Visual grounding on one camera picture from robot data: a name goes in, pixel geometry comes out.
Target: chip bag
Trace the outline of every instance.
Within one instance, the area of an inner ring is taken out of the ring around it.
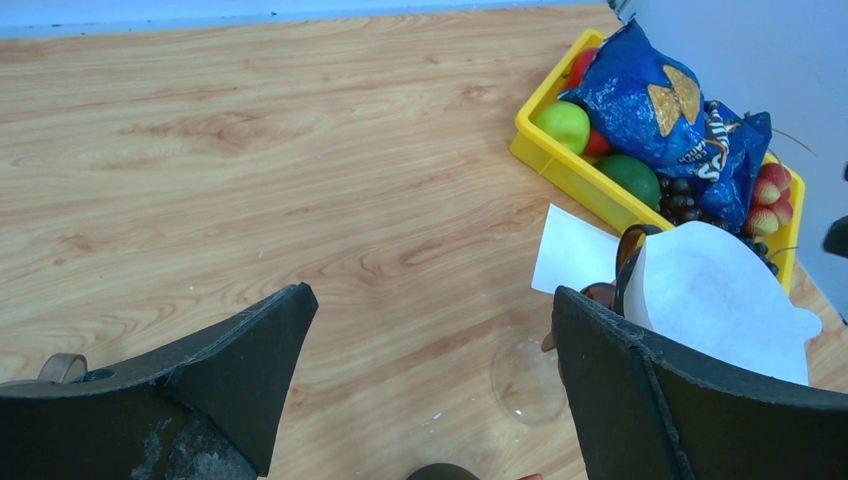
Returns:
[[[635,20],[607,39],[580,85],[559,99],[582,106],[616,150],[689,180],[702,210],[741,229],[771,140],[768,113],[740,118],[705,102],[695,74],[654,49]]]

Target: white paper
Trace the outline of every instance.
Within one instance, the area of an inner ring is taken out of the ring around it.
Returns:
[[[645,239],[624,316],[701,353],[808,385],[804,342],[821,321],[796,308],[742,242],[701,222]]]
[[[615,279],[618,239],[551,205],[530,286],[554,293],[564,285],[574,290]]]

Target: wood grain surface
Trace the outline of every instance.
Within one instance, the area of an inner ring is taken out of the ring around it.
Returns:
[[[509,154],[513,117],[616,26],[598,5],[0,42],[0,381],[303,281],[321,307],[271,478],[585,478],[569,413],[525,427],[490,372],[549,326],[529,287],[548,204],[598,223]],[[825,326],[813,384],[848,391],[846,329],[796,279]]]

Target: apple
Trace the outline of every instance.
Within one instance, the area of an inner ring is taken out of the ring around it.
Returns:
[[[573,103],[554,102],[539,112],[533,123],[578,155],[589,142],[589,115]]]
[[[593,47],[587,48],[577,54],[577,57],[575,57],[574,61],[571,62],[571,72],[568,73],[568,77],[565,79],[565,87],[563,87],[564,90],[569,90],[580,85],[580,82],[583,81],[583,75],[586,73],[586,69],[589,68],[592,60],[595,59],[595,53],[597,52],[598,49]]]
[[[612,152],[612,146],[600,132],[593,128],[589,132],[589,142],[586,143],[583,153],[592,157],[601,157],[610,152]]]

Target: yellow plastic tray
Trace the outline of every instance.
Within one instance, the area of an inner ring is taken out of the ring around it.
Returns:
[[[509,149],[519,160],[539,172],[619,232],[623,232],[635,223],[649,223],[668,230],[673,228],[672,225],[659,213],[648,208],[593,167],[595,159],[584,158],[568,150],[530,121],[541,108],[556,101],[565,83],[563,76],[571,69],[571,62],[577,54],[586,48],[600,46],[603,39],[604,36],[600,32],[586,30],[568,49],[562,60],[519,110],[515,117],[518,134],[512,140]],[[773,155],[766,155],[765,162],[775,161],[777,159]],[[792,170],[790,172],[792,173],[790,187],[792,192],[789,201],[795,213],[789,225],[781,227],[777,233],[763,239],[769,246],[769,255],[783,248],[795,247],[798,243],[806,187],[800,176]],[[783,288],[789,292],[792,286],[795,250],[783,251],[772,258],[772,261],[780,267],[777,278]]]

